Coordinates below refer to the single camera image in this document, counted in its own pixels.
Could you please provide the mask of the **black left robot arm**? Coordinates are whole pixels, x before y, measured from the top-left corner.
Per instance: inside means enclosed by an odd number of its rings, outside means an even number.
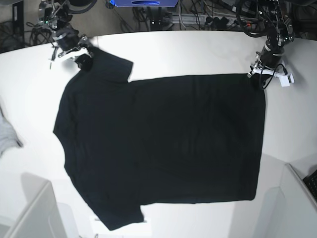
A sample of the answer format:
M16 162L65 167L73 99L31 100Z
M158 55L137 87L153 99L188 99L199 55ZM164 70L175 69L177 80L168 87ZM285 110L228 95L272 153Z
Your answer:
M256 53L256 61L250 66L249 78L258 79L258 87L265 90L274 78L278 78L281 86L288 87L294 83L290 73L282 60L284 46L294 41L294 31L291 20L283 15L282 7L277 0L254 0L255 17L262 25L258 32L251 32L247 24L242 21L241 13L245 0L236 3L236 20L241 30L249 37L260 38L266 36L265 45L261 52Z

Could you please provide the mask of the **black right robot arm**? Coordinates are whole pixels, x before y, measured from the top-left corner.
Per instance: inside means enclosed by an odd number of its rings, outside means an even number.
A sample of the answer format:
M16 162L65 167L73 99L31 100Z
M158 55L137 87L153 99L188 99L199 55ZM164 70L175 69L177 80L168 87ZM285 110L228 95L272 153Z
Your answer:
M92 44L71 25L75 14L83 14L96 4L95 0L43 0L39 4L41 30L49 31L53 40L51 63L71 60L79 69L89 71L93 65Z

